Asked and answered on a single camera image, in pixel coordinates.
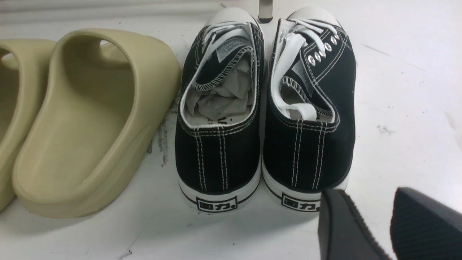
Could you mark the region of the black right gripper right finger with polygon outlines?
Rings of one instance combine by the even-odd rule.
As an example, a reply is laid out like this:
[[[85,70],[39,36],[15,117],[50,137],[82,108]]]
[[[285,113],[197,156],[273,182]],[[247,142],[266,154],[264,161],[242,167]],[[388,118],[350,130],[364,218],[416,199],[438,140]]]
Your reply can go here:
[[[391,242],[399,260],[460,260],[462,215],[413,188],[399,187]]]

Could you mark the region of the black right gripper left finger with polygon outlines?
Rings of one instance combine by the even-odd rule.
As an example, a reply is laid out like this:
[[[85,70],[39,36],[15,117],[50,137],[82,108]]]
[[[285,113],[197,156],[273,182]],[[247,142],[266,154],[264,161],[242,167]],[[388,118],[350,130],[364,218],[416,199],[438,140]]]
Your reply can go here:
[[[322,192],[317,233],[322,260],[390,259],[345,191]]]

